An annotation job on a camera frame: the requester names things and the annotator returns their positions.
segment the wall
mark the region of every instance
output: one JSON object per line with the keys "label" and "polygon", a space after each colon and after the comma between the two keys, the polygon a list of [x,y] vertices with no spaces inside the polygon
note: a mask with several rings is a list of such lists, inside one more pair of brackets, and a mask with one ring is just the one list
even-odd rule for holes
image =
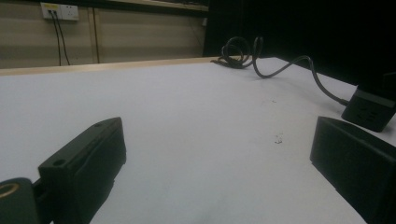
{"label": "wall", "polygon": [[[79,21],[61,21],[71,64],[202,56],[202,18],[86,7],[78,13]],[[0,2],[0,68],[59,65],[54,29],[39,3]]]}

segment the brass ring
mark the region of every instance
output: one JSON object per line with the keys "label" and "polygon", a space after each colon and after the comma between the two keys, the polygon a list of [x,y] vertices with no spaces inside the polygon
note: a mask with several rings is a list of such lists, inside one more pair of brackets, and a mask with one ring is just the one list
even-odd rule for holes
{"label": "brass ring", "polygon": [[0,189],[4,189],[4,188],[10,188],[9,190],[7,190],[4,193],[0,193],[0,199],[7,197],[8,195],[12,194],[13,192],[17,191],[17,189],[20,187],[19,184],[17,183],[11,183],[11,184],[5,184],[5,185],[0,185]]}

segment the white table surface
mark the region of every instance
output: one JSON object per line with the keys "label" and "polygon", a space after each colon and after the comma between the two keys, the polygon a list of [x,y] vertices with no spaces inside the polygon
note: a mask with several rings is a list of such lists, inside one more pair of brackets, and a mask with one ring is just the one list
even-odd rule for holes
{"label": "white table surface", "polygon": [[[259,61],[263,73],[285,62]],[[335,95],[354,86],[320,76]],[[121,117],[127,163],[92,223],[365,223],[309,160],[318,116],[344,110],[311,73],[213,63],[0,77],[0,180]],[[396,119],[381,139],[396,145]]]}

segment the electrical outlet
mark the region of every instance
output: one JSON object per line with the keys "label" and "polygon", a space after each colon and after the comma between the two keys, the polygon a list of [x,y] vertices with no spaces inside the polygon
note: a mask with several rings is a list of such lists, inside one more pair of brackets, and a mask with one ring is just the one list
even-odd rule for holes
{"label": "electrical outlet", "polygon": [[63,20],[78,21],[78,7],[61,5]]}
{"label": "electrical outlet", "polygon": [[41,11],[43,12],[43,17],[44,19],[51,19],[52,16],[50,14],[50,11],[56,12],[56,15],[58,16],[58,19],[62,19],[62,11],[61,7],[58,4],[52,4],[52,3],[41,3]]}

